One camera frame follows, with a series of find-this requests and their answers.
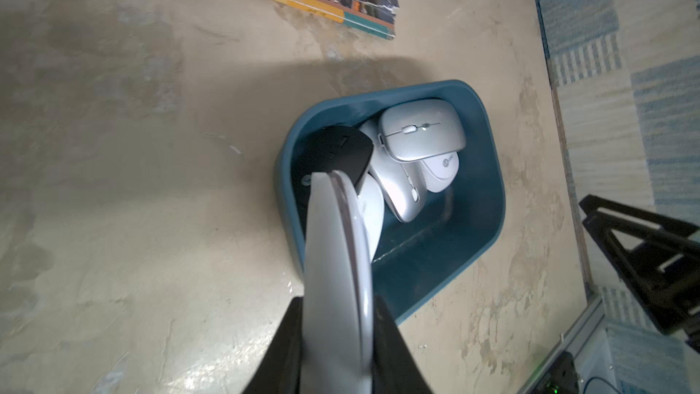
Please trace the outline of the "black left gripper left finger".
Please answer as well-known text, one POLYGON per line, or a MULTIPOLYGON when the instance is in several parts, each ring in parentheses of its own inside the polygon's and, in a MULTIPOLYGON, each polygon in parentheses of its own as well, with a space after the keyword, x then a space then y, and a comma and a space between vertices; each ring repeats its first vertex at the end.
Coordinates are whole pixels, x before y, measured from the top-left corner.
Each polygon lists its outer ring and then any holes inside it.
POLYGON ((299 392, 302 357, 303 299, 294 297, 252 379, 249 393, 299 392))

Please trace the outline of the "white logo computer mouse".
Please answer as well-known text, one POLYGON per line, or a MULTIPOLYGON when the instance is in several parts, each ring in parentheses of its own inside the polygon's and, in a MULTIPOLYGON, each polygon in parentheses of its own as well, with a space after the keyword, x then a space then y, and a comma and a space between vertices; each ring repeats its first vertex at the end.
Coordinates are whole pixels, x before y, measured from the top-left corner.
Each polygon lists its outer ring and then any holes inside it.
POLYGON ((441 154, 419 161, 419 168, 429 192, 445 191, 459 171, 459 155, 456 152, 441 154))

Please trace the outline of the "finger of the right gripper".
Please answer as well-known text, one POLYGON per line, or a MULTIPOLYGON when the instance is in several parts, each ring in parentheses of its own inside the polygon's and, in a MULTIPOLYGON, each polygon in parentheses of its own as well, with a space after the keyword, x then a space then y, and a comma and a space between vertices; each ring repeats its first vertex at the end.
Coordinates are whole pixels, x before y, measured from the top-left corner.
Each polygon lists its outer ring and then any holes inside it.
POLYGON ((583 227, 662 334, 699 330, 699 227, 587 195, 583 227))

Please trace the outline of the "black computer mouse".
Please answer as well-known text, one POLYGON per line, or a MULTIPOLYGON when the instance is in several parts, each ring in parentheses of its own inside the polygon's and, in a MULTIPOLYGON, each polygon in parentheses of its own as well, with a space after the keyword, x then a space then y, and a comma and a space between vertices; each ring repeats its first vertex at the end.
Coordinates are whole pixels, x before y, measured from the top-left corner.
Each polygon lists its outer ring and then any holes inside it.
POLYGON ((311 134, 303 152, 292 164, 292 184, 297 210, 306 217, 312 173, 345 173, 358 189, 374 152, 374 144, 357 128, 330 126, 311 134))

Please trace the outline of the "teal plastic storage box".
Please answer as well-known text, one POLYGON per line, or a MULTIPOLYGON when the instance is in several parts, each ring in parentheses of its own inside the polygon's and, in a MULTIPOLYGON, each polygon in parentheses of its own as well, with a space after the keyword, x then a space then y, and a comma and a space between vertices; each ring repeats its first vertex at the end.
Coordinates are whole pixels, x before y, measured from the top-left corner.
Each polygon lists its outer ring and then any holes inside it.
POLYGON ((506 212, 499 156, 488 113, 478 93, 461 80, 386 89, 313 105, 288 131, 273 169, 279 215, 297 275, 304 273, 304 225, 293 194, 292 168, 310 135, 332 125, 358 126, 395 105, 423 99, 449 102, 464 127, 456 179, 430 193, 417 218, 402 224, 384 215, 372 262, 374 290, 402 323, 474 263, 498 240, 506 212))

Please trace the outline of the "silver slim computer mouse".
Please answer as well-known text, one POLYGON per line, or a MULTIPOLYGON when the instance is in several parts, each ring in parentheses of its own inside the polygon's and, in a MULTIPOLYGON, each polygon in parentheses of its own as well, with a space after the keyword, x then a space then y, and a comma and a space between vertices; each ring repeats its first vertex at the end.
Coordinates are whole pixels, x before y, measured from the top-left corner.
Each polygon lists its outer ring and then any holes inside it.
POLYGON ((424 177, 415 162, 401 163, 393 160, 379 140, 375 120, 368 120, 359 127, 374 145, 368 166, 369 174, 377 181, 389 209, 401 223, 410 223, 423 210, 428 198, 424 177))

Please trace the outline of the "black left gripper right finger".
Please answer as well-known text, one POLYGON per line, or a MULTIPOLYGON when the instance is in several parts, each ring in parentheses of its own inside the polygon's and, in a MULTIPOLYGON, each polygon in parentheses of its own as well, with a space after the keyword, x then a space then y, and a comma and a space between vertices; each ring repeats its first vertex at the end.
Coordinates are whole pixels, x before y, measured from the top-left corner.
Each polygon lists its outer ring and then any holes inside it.
POLYGON ((388 305, 374 296, 373 393, 431 393, 404 341, 388 305))

